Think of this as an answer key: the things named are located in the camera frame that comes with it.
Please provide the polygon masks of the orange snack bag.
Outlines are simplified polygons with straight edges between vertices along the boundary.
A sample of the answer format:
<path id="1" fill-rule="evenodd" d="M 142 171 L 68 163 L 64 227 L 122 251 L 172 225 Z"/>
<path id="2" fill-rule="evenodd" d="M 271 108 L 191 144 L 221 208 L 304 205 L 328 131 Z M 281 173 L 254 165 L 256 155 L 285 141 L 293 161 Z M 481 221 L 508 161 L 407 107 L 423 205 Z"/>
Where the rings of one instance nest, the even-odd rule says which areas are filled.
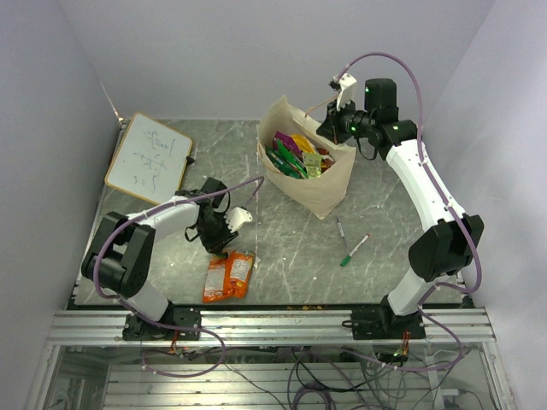
<path id="1" fill-rule="evenodd" d="M 245 298 L 254 264 L 253 252 L 229 250 L 222 258 L 213 257 L 206 274 L 202 302 Z"/>

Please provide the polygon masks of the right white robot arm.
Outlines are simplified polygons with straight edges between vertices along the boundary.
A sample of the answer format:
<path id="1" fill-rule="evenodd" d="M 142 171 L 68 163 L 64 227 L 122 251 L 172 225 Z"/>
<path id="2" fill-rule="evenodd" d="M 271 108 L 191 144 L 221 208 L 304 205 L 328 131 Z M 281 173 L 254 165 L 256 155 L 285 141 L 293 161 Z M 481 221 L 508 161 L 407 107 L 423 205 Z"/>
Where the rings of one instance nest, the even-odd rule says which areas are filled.
<path id="1" fill-rule="evenodd" d="M 345 74 L 330 86 L 338 94 L 328 103 L 317 134 L 336 144 L 351 138 L 367 140 L 373 156 L 386 161 L 399 177 L 421 221 L 423 233 L 409 249 L 409 270 L 386 297 L 388 310 L 376 319 L 383 336 L 397 337 L 407 327 L 405 316 L 417 311 L 433 286 L 471 264 L 484 223 L 446 190 L 418 139 L 418 126 L 399 119 L 397 85 L 392 79 L 367 80 L 362 109 L 354 102 L 353 76 Z"/>

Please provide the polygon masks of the purple snack bag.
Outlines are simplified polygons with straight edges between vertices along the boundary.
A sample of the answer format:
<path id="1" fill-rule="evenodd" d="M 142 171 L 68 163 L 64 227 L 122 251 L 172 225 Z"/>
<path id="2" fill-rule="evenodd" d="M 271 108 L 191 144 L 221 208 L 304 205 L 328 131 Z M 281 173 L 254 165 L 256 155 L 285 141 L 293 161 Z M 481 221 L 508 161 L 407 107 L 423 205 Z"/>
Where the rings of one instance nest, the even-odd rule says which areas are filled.
<path id="1" fill-rule="evenodd" d="M 279 144 L 283 145 L 289 152 L 294 155 L 302 155 L 302 150 L 298 147 L 295 140 L 291 136 L 284 134 L 283 132 L 276 132 L 273 136 L 273 149 L 278 149 Z"/>

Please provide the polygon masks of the beige paper bag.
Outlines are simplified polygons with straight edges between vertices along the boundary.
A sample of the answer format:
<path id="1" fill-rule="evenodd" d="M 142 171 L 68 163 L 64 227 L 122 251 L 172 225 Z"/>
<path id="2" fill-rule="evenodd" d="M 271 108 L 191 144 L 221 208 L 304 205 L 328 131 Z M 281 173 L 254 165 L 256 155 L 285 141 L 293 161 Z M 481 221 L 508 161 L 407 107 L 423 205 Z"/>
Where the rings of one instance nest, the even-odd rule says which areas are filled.
<path id="1" fill-rule="evenodd" d="M 356 159 L 356 149 L 346 144 L 336 145 L 315 133 L 320 123 L 289 104 L 282 96 L 274 102 L 258 126 L 257 155 L 266 168 L 266 175 L 288 197 L 303 205 L 318 219 L 324 219 L 341 203 L 347 192 Z M 274 134 L 305 136 L 313 145 L 326 149 L 334 160 L 333 165 L 320 177 L 295 179 L 283 174 L 267 156 Z"/>

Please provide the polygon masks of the green Chuba cassava chips bag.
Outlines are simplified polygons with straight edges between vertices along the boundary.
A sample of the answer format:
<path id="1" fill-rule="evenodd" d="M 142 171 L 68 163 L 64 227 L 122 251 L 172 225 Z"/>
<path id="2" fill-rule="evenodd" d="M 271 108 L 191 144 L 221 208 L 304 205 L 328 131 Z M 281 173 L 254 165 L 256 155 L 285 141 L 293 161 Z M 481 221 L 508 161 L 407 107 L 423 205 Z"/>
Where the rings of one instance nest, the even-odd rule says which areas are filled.
<path id="1" fill-rule="evenodd" d="M 280 140 L 273 141 L 272 148 L 266 148 L 268 159 L 284 175 L 294 179 L 308 179 L 307 171 L 298 158 Z"/>

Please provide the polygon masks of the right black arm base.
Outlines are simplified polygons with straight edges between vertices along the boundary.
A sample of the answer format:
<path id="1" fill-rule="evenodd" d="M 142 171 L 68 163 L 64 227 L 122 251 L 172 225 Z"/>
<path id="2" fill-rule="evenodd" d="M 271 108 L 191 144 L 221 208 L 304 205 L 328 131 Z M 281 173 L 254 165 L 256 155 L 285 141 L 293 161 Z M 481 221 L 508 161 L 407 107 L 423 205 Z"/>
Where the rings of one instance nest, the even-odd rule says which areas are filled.
<path id="1" fill-rule="evenodd" d="M 353 309 L 350 318 L 342 322 L 352 331 L 354 340 L 403 340 L 424 339 L 426 331 L 422 316 L 414 312 L 404 316 L 395 315 L 387 297 L 378 304 L 360 305 Z"/>

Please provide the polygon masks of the yellow M&M's bag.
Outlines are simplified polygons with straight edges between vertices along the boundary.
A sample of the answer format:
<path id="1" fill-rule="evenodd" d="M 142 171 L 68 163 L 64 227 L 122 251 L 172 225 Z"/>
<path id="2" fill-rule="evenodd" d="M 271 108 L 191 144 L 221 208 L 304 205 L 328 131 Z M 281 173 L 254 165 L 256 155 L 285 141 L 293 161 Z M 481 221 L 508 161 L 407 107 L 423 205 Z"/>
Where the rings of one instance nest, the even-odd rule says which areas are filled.
<path id="1" fill-rule="evenodd" d="M 309 153 L 309 154 L 318 153 L 316 147 L 304 135 L 291 134 L 290 137 L 303 153 Z"/>

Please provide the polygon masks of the red snack packet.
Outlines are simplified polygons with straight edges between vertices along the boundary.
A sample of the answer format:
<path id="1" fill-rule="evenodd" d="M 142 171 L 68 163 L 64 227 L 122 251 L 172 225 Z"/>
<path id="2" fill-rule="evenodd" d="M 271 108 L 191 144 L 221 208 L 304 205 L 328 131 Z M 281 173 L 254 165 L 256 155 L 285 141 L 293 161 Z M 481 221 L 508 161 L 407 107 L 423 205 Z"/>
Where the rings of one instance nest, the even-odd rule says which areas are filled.
<path id="1" fill-rule="evenodd" d="M 317 148 L 317 152 L 321 156 L 321 171 L 324 173 L 334 165 L 335 160 L 327 149 Z"/>

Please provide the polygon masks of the light green snack packet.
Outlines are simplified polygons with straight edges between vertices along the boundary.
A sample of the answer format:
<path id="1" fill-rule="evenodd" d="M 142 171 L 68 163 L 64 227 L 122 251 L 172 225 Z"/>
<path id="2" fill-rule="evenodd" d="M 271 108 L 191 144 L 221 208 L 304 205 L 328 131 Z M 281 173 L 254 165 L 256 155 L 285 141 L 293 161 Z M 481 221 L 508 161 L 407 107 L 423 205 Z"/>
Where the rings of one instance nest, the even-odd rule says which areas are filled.
<path id="1" fill-rule="evenodd" d="M 319 178 L 322 175 L 321 161 L 321 155 L 316 153 L 303 152 L 303 163 L 306 169 L 307 177 L 309 179 Z"/>

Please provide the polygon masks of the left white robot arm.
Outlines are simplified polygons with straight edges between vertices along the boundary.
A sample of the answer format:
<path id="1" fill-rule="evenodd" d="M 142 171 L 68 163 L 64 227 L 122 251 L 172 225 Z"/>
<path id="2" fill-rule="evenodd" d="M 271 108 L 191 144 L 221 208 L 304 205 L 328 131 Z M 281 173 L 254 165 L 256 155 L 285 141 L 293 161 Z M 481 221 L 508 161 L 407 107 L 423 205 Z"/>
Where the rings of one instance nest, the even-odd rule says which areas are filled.
<path id="1" fill-rule="evenodd" d="M 170 301 L 148 282 L 154 245 L 177 231 L 194 230 L 205 250 L 221 256 L 238 233 L 219 212 L 227 187 L 208 178 L 199 190 L 181 190 L 162 205 L 139 214 L 110 212 L 101 220 L 80 271 L 99 290 L 119 297 L 145 316 L 144 328 L 155 339 L 174 330 Z"/>

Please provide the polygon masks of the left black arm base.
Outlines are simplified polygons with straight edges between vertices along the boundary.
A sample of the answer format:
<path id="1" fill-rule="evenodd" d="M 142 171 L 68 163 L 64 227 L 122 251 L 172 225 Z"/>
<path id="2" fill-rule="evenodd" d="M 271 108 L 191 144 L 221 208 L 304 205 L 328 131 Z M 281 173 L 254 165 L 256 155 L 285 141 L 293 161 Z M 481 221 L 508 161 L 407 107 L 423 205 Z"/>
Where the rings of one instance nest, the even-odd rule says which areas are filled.
<path id="1" fill-rule="evenodd" d="M 201 314 L 189 307 L 169 305 L 159 322 L 145 319 L 140 313 L 130 313 L 122 329 L 122 340 L 127 342 L 154 342 L 167 340 L 197 341 L 197 329 L 202 324 Z"/>

